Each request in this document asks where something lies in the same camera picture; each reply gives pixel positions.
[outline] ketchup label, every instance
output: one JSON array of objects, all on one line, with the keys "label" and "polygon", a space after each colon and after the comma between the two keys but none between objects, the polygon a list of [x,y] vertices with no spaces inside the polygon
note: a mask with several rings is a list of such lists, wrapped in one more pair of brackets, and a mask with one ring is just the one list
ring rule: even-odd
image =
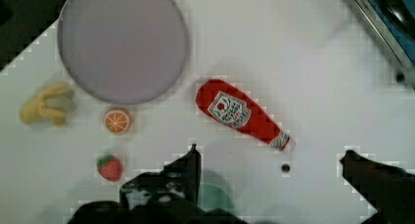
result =
[{"label": "ketchup label", "polygon": [[282,130],[280,131],[280,134],[278,134],[277,137],[275,137],[269,146],[274,147],[276,149],[282,149],[284,146],[286,146],[287,142],[289,140],[288,134],[284,133]]},{"label": "ketchup label", "polygon": [[216,120],[234,129],[246,125],[251,117],[251,110],[247,108],[247,102],[222,91],[217,93],[207,110]]}]

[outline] strawberry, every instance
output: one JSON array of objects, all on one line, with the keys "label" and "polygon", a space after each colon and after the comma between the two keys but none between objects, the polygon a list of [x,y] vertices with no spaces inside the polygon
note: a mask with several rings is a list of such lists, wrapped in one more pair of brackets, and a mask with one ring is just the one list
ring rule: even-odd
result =
[{"label": "strawberry", "polygon": [[121,178],[122,164],[117,157],[108,155],[97,162],[98,172],[105,179],[116,182]]}]

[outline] black small object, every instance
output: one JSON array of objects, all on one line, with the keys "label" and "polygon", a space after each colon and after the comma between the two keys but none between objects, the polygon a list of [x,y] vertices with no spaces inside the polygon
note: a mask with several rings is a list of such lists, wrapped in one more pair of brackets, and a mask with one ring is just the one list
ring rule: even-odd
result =
[{"label": "black small object", "polygon": [[405,81],[405,76],[401,73],[401,74],[397,74],[395,76],[396,82],[397,83],[402,83]]},{"label": "black small object", "polygon": [[281,169],[283,170],[283,172],[290,172],[290,169],[291,169],[291,167],[287,164],[287,163],[284,163],[282,166],[281,166]]}]

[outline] teal object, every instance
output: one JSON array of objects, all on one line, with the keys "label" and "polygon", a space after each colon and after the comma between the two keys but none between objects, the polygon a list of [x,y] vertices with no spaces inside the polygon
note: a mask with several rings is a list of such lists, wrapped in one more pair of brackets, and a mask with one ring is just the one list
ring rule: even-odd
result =
[{"label": "teal object", "polygon": [[[398,28],[392,25],[392,23],[388,20],[388,18],[381,11],[381,8],[376,3],[376,0],[368,0],[368,1],[372,5],[372,7],[375,9],[379,17],[382,19],[385,26],[389,29],[391,34],[394,36],[397,43],[399,43],[400,47],[403,49],[405,54],[411,60],[412,65],[415,66],[415,41],[407,37],[403,33],[401,33]],[[409,12],[414,17],[415,16],[415,0],[402,0],[402,2],[405,4],[406,8],[409,10]]]},{"label": "teal object", "polygon": [[223,190],[211,184],[201,184],[198,207],[203,211],[221,208],[236,216],[235,205],[229,196]]}]

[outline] blue cloth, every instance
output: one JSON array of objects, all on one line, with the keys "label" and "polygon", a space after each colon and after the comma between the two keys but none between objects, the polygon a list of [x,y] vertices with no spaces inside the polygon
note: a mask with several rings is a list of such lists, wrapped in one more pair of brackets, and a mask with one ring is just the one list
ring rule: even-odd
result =
[{"label": "blue cloth", "polygon": [[[375,11],[378,13],[379,17],[385,23],[387,28],[391,31],[394,38],[397,40],[399,45],[402,47],[403,51],[411,60],[412,65],[415,67],[415,41],[407,37],[405,34],[402,34],[396,27],[394,27],[389,20],[382,13],[379,6],[376,4],[375,0],[368,0]],[[412,16],[415,17],[415,0],[402,0],[408,10],[411,12]]]}]

